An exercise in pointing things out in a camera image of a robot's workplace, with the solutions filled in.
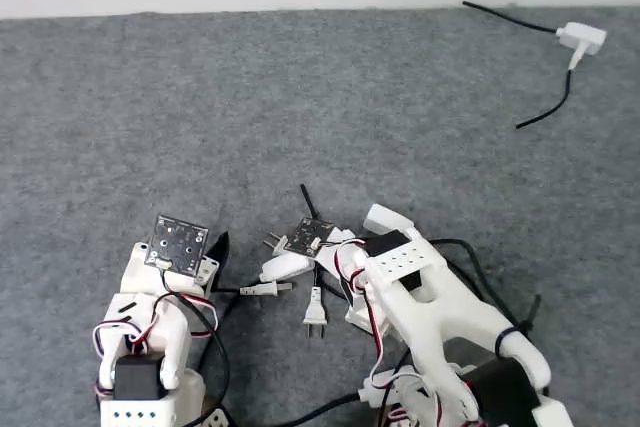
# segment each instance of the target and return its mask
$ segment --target white plug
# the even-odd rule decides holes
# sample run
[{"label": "white plug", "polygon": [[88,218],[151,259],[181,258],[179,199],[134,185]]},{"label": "white plug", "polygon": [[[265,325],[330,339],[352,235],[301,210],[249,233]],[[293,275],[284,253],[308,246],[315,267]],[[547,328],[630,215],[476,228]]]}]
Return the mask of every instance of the white plug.
[{"label": "white plug", "polygon": [[283,280],[313,270],[313,259],[294,252],[274,257],[262,264],[261,282]]},{"label": "white plug", "polygon": [[574,49],[569,63],[569,70],[574,70],[584,54],[595,55],[598,53],[607,38],[607,32],[590,25],[569,22],[556,31],[556,36],[560,44]]},{"label": "white plug", "polygon": [[304,314],[303,324],[307,326],[307,337],[311,337],[311,329],[314,325],[320,326],[320,337],[324,337],[324,326],[327,325],[327,315],[322,306],[322,290],[320,287],[311,288],[311,299]]},{"label": "white plug", "polygon": [[250,285],[249,287],[241,287],[240,295],[273,295],[278,296],[278,292],[293,289],[290,282],[279,284],[275,280],[264,284]]}]

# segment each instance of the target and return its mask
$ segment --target black circuit board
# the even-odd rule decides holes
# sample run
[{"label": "black circuit board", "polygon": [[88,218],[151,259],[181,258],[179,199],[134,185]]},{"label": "black circuit board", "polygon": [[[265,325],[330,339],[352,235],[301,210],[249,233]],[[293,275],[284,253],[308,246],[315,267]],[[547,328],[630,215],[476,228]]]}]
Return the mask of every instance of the black circuit board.
[{"label": "black circuit board", "polygon": [[334,225],[321,220],[309,219],[305,217],[300,221],[296,230],[288,237],[288,242],[284,250],[295,252],[306,257],[315,257],[326,242],[329,234],[334,229]]},{"label": "black circuit board", "polygon": [[199,225],[158,215],[145,263],[195,277],[208,233]]}]

